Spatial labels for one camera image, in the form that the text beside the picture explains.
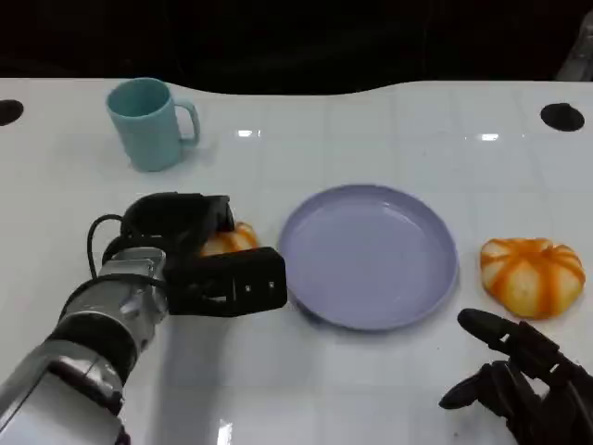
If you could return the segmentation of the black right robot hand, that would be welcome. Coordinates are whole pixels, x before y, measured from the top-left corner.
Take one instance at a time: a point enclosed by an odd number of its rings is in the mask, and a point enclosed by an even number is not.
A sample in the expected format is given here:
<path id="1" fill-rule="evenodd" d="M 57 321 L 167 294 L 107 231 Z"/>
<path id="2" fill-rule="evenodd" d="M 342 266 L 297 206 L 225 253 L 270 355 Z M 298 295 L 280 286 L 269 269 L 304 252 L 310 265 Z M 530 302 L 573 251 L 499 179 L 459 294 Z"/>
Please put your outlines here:
<path id="1" fill-rule="evenodd" d="M 502 417 L 519 444 L 590 444 L 592 375 L 525 321 L 463 309 L 460 326 L 506 360 L 484 364 L 439 401 L 446 410 L 479 402 Z"/>

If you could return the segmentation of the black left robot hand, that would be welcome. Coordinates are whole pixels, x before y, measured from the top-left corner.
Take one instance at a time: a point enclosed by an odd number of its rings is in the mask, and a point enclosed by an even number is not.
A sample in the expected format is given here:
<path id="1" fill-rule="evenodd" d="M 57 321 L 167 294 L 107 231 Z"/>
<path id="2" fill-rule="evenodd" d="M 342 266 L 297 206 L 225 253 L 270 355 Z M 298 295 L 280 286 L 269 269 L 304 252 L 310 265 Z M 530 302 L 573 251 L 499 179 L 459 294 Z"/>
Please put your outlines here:
<path id="1" fill-rule="evenodd" d="M 142 197 L 126 209 L 120 242 L 125 248 L 159 248 L 179 265 L 195 257 L 214 235 L 234 228 L 229 197 L 163 192 Z"/>

